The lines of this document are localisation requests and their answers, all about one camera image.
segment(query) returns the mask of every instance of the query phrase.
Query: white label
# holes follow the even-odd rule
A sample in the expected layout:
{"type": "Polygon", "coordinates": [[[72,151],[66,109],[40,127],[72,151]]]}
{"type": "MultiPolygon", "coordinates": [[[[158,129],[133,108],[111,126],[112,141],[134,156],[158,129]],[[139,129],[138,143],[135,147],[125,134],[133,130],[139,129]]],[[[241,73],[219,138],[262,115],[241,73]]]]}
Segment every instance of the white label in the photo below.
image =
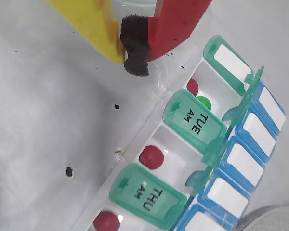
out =
{"type": "Polygon", "coordinates": [[[249,113],[243,129],[254,138],[267,156],[271,155],[276,141],[254,113],[249,113]]]}
{"type": "Polygon", "coordinates": [[[263,174],[263,168],[238,143],[233,146],[227,162],[235,167],[253,186],[257,185],[263,174]]]}
{"type": "Polygon", "coordinates": [[[248,199],[235,190],[224,179],[217,178],[213,183],[208,198],[239,218],[248,204],[248,199]]]}
{"type": "Polygon", "coordinates": [[[272,97],[267,88],[263,88],[259,98],[259,102],[263,105],[267,113],[270,115],[279,131],[283,128],[286,121],[286,116],[279,108],[278,104],[272,97]]]}
{"type": "Polygon", "coordinates": [[[245,81],[246,75],[251,73],[251,69],[224,45],[220,45],[214,56],[214,59],[243,83],[245,81]]]}
{"type": "Polygon", "coordinates": [[[185,231],[226,231],[218,223],[207,217],[202,212],[196,212],[190,222],[187,224],[185,231]]]}

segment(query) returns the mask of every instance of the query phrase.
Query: green plastic lid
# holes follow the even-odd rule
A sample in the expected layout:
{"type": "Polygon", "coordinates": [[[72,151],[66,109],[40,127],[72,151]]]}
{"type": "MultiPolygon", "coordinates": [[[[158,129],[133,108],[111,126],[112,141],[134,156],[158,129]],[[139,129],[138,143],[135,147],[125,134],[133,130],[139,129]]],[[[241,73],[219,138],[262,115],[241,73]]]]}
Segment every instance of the green plastic lid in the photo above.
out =
{"type": "Polygon", "coordinates": [[[169,100],[163,120],[204,155],[214,153],[212,147],[217,151],[227,132],[226,125],[186,89],[177,91],[169,100]]]}
{"type": "Polygon", "coordinates": [[[109,198],[142,219],[168,230],[184,210],[186,196],[131,163],[113,183],[109,198]]]}

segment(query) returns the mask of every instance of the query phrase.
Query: white surface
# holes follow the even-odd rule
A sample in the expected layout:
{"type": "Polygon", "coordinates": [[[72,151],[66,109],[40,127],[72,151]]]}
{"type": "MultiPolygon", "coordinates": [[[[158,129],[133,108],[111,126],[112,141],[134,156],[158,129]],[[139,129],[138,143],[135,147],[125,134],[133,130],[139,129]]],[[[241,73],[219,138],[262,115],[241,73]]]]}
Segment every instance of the white surface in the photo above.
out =
{"type": "Polygon", "coordinates": [[[233,146],[227,162],[235,167],[253,186],[258,184],[264,171],[245,148],[238,143],[233,146]]]}
{"type": "Polygon", "coordinates": [[[223,44],[218,48],[214,58],[242,83],[244,83],[246,75],[251,73],[251,69],[223,44]]]}
{"type": "Polygon", "coordinates": [[[254,113],[249,113],[243,129],[254,138],[267,156],[271,155],[276,141],[254,113]]]}
{"type": "Polygon", "coordinates": [[[263,105],[267,113],[273,119],[279,131],[281,131],[286,121],[286,116],[279,108],[278,104],[275,102],[274,98],[266,87],[264,87],[261,92],[259,102],[263,105]]]}
{"type": "Polygon", "coordinates": [[[208,198],[237,218],[242,215],[249,202],[247,198],[222,178],[216,178],[208,192],[208,198]]]}
{"type": "Polygon", "coordinates": [[[216,34],[253,70],[265,66],[263,81],[287,113],[247,212],[289,205],[289,0],[214,0],[173,56],[149,64],[149,77],[126,74],[73,31],[44,0],[0,0],[0,231],[84,231],[114,151],[129,145],[161,90],[175,77],[184,85],[216,34]]]}
{"type": "Polygon", "coordinates": [[[202,212],[196,212],[190,222],[187,224],[185,231],[226,231],[202,212]]]}

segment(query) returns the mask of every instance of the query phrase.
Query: pill organizer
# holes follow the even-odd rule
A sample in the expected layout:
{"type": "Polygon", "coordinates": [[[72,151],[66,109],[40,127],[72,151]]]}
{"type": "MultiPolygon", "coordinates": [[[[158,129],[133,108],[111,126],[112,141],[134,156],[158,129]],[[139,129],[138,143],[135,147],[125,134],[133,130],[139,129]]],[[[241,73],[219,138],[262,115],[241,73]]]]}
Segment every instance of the pill organizer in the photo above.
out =
{"type": "Polygon", "coordinates": [[[81,222],[97,231],[230,231],[247,207],[285,111],[221,37],[165,94],[81,222]]]}

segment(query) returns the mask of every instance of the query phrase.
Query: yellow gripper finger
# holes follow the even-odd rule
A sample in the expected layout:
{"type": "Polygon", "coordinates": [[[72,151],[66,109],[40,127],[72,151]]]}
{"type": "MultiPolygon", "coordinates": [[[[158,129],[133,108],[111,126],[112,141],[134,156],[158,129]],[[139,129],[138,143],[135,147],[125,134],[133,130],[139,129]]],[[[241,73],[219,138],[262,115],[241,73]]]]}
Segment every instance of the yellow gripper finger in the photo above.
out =
{"type": "Polygon", "coordinates": [[[102,55],[123,63],[125,51],[113,17],[111,0],[48,0],[102,55]]]}

